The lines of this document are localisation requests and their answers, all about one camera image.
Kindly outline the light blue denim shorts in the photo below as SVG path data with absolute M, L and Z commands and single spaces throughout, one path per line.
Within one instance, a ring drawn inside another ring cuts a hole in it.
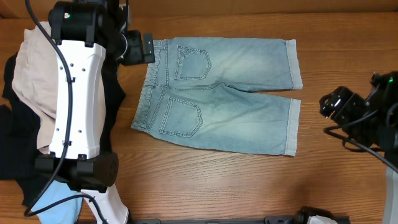
M 154 41 L 133 129 L 174 144 L 294 156 L 303 87 L 294 39 Z

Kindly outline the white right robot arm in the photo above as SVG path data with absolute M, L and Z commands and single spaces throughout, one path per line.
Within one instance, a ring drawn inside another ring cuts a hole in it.
M 351 152 L 368 153 L 387 166 L 383 223 L 397 223 L 397 72 L 370 79 L 362 98 L 345 86 L 320 98 L 320 114 L 336 125 L 323 129 Z

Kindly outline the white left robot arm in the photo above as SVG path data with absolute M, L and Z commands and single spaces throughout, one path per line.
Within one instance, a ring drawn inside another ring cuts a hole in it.
M 49 151 L 35 168 L 85 199 L 98 223 L 132 222 L 115 185 L 118 155 L 100 146 L 99 116 L 102 73 L 155 60 L 152 35 L 129 30 L 128 18 L 118 0 L 59 1 L 44 33 L 57 54 L 57 109 Z

